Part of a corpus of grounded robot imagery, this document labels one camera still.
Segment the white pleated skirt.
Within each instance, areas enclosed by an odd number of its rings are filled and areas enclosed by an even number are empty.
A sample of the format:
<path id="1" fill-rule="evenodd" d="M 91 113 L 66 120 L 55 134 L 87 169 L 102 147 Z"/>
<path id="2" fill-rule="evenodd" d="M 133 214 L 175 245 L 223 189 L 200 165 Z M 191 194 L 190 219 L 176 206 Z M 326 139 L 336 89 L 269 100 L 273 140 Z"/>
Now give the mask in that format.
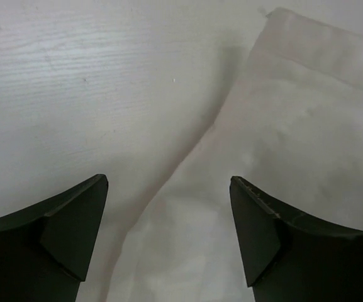
<path id="1" fill-rule="evenodd" d="M 271 13 L 214 123 L 128 232 L 108 300 L 256 301 L 234 176 L 363 231 L 363 35 Z"/>

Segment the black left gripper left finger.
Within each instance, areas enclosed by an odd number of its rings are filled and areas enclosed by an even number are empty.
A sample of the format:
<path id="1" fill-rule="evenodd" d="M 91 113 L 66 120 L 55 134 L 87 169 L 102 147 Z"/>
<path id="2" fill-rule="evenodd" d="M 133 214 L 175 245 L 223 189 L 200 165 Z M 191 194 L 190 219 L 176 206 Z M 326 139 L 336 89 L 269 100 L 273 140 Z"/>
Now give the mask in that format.
<path id="1" fill-rule="evenodd" d="M 108 194 L 97 174 L 0 217 L 0 301 L 75 301 Z"/>

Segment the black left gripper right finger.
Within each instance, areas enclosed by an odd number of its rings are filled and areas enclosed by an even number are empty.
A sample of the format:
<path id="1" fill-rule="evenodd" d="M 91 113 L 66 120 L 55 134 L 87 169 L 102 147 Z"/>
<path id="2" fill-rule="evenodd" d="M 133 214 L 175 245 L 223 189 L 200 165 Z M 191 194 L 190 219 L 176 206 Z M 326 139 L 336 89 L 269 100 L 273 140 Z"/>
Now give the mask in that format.
<path id="1" fill-rule="evenodd" d="M 230 201 L 256 301 L 363 301 L 363 231 L 322 220 L 242 177 Z"/>

